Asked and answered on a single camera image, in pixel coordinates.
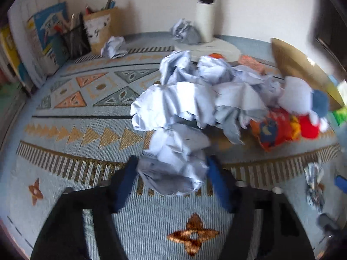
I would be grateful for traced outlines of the paper ball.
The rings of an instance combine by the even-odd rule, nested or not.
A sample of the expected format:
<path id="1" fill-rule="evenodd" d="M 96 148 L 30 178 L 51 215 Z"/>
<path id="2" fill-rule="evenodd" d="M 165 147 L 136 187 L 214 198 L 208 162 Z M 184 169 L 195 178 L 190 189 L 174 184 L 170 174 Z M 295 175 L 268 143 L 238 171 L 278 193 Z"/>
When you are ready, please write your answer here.
<path id="1" fill-rule="evenodd" d="M 160 195 L 185 195 L 201 188 L 208 172 L 205 149 L 209 138 L 201 130 L 175 123 L 159 128 L 138 162 L 144 184 Z"/>

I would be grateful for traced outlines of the red snack bag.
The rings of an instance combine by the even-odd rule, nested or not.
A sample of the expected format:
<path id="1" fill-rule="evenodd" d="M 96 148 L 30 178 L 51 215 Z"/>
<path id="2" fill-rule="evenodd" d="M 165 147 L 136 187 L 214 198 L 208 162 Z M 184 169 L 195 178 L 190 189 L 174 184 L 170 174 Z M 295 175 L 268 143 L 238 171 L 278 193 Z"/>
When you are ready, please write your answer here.
<path id="1" fill-rule="evenodd" d="M 250 121 L 250 130 L 265 151 L 301 137 L 299 119 L 284 109 L 270 109 L 265 118 Z"/>

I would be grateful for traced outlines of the large paper pile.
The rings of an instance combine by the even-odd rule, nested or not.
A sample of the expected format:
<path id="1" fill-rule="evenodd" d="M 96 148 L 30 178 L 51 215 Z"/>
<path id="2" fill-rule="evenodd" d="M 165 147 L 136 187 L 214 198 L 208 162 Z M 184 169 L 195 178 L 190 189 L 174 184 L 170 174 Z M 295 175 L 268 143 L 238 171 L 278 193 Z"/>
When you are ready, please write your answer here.
<path id="1" fill-rule="evenodd" d="M 135 130 L 167 129 L 179 119 L 195 121 L 200 129 L 216 126 L 233 144 L 241 144 L 241 129 L 260 122 L 283 93 L 280 82 L 245 65 L 175 51 L 163 58 L 159 84 L 153 84 L 132 104 Z"/>

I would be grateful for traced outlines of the patterned woven table mat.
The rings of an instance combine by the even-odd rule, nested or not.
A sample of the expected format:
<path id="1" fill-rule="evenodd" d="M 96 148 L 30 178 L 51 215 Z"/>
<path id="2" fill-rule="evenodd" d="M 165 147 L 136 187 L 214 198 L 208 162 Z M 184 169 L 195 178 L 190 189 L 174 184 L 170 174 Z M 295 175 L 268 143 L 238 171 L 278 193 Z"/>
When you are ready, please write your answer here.
<path id="1" fill-rule="evenodd" d="M 177 140 L 153 139 L 135 130 L 131 103 L 158 80 L 161 60 L 173 52 L 162 35 L 127 43 L 119 59 L 84 56 L 67 63 L 28 99 L 2 151 L 1 220 L 29 257 L 40 230 L 66 187 L 84 190 L 110 179 L 132 155 L 158 149 L 171 154 Z M 324 244 L 318 211 L 305 197 L 305 166 L 323 164 L 324 213 L 346 223 L 346 195 L 334 185 L 346 174 L 346 129 L 328 128 L 316 139 L 287 141 L 264 150 L 251 131 L 232 144 L 220 128 L 205 127 L 215 154 L 236 179 L 259 189 L 283 188 L 314 253 Z M 113 216 L 129 259 L 217 259 L 232 215 L 222 208 L 210 181 L 200 189 L 166 195 L 137 176 L 125 207 Z"/>

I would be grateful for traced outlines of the white blue plush toy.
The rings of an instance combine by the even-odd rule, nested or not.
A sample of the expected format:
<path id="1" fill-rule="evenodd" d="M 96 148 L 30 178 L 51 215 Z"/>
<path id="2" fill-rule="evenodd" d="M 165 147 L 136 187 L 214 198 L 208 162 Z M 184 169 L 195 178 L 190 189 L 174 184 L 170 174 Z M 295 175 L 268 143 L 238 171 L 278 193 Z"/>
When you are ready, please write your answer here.
<path id="1" fill-rule="evenodd" d="M 315 90 L 301 78 L 286 76 L 278 105 L 290 114 L 308 116 L 309 123 L 326 132 L 329 127 L 326 115 L 329 111 L 328 95 Z"/>

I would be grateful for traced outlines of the pink small box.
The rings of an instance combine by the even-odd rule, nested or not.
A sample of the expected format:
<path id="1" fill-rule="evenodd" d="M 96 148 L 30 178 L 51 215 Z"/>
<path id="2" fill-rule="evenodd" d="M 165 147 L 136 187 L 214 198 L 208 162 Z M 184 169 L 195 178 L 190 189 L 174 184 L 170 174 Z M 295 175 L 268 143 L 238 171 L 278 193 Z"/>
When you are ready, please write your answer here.
<path id="1" fill-rule="evenodd" d="M 247 67 L 257 71 L 261 75 L 266 74 L 265 66 L 262 63 L 258 62 L 257 60 L 255 60 L 254 58 L 252 58 L 248 55 L 241 55 L 238 59 L 238 64 L 247 66 Z"/>

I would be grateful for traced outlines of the orange mandarin far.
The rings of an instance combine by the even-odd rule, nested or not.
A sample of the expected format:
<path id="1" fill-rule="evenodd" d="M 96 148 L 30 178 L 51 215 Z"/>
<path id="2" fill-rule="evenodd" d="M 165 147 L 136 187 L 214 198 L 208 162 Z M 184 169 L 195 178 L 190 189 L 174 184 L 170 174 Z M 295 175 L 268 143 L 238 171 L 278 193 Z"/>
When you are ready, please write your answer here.
<path id="1" fill-rule="evenodd" d="M 214 58 L 214 59 L 223 59 L 223 60 L 225 60 L 225 57 L 222 54 L 218 54 L 218 53 L 209 54 L 209 57 Z"/>

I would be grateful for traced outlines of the gold ribbed bowl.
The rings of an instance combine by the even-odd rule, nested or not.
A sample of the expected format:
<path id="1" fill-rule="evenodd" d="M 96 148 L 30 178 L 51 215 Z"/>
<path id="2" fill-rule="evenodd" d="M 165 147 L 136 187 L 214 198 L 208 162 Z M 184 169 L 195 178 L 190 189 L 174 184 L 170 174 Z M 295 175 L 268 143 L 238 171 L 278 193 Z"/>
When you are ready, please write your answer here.
<path id="1" fill-rule="evenodd" d="M 301 78 L 311 88 L 326 92 L 330 111 L 344 107 L 345 104 L 337 87 L 317 64 L 309 62 L 307 55 L 277 38 L 271 38 L 270 43 L 277 68 L 283 76 Z"/>

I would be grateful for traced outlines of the green tissue pack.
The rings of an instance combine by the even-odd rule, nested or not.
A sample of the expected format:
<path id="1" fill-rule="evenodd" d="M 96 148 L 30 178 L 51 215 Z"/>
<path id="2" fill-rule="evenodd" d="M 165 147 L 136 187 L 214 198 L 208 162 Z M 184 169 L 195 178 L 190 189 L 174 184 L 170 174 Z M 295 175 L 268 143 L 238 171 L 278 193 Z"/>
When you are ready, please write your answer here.
<path id="1" fill-rule="evenodd" d="M 340 126 L 341 124 L 344 124 L 344 122 L 347 121 L 347 106 L 344 106 L 338 110 L 333 111 L 334 118 Z"/>

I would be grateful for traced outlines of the black mesh pen holder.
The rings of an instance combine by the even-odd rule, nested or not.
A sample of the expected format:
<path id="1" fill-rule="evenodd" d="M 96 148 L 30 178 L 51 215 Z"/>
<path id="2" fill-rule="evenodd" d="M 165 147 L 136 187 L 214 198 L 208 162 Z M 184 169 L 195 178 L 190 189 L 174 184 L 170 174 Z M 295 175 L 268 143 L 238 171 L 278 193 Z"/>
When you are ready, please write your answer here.
<path id="1" fill-rule="evenodd" d="M 62 35 L 69 57 L 74 60 L 91 52 L 87 33 L 83 25 Z"/>

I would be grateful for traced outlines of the wooden pen holder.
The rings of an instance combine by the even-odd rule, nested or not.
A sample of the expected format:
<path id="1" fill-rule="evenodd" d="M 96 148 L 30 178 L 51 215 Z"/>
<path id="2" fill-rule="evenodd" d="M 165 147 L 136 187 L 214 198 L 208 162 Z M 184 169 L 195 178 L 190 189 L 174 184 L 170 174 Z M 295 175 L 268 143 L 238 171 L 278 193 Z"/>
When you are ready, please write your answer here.
<path id="1" fill-rule="evenodd" d="M 100 55 L 112 36 L 122 36 L 121 14 L 118 7 L 83 16 L 91 52 Z"/>

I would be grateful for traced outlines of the white desk lamp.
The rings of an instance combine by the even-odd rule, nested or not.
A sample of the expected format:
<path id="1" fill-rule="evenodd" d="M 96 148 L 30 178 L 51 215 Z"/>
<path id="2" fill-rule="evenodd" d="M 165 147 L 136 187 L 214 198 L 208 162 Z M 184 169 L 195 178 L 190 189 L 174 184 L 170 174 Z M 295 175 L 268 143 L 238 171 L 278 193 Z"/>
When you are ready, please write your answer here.
<path id="1" fill-rule="evenodd" d="M 214 37 L 215 27 L 215 0 L 198 0 L 193 26 L 201 36 L 199 45 L 188 45 L 175 42 L 175 50 L 188 50 L 191 60 L 198 62 L 199 58 L 210 54 L 220 54 L 227 62 L 238 61 L 241 52 L 233 44 Z"/>

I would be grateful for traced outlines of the blue cover workbook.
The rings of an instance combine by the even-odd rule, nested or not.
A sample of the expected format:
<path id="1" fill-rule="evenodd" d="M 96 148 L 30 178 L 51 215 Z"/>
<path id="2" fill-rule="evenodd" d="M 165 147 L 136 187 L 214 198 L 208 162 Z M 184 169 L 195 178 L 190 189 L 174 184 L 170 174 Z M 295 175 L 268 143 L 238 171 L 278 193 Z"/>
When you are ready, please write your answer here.
<path id="1" fill-rule="evenodd" d="M 57 3 L 34 14 L 27 21 L 26 28 L 44 73 L 54 75 L 69 58 L 62 38 L 69 28 L 66 3 Z"/>

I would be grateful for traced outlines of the yellow book stack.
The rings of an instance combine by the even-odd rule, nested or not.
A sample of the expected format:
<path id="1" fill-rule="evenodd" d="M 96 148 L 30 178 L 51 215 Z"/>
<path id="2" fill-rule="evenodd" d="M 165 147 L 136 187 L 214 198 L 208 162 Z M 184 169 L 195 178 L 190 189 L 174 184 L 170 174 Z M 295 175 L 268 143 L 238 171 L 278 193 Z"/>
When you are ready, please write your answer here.
<path id="1" fill-rule="evenodd" d="M 33 83 L 21 61 L 8 24 L 1 27 L 1 45 L 16 76 L 21 81 L 23 87 L 30 93 Z"/>

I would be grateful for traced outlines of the black monitor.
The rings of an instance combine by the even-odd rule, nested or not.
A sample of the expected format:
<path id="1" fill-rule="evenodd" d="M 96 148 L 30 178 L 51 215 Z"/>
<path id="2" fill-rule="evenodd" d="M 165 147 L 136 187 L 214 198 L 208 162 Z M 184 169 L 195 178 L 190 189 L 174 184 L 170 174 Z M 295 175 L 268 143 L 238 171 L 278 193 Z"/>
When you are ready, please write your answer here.
<path id="1" fill-rule="evenodd" d="M 346 0 L 319 0 L 314 38 L 346 70 Z"/>

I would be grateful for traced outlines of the white worksheet book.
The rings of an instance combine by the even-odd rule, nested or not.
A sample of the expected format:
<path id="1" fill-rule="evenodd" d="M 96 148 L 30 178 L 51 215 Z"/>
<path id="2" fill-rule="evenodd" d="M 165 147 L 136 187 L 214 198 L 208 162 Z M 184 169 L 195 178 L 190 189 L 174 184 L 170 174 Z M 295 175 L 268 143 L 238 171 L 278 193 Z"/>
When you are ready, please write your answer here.
<path id="1" fill-rule="evenodd" d="M 48 71 L 35 32 L 35 14 L 56 5 L 59 0 L 15 0 L 8 10 L 8 21 L 17 51 L 31 81 L 37 88 L 46 82 Z"/>

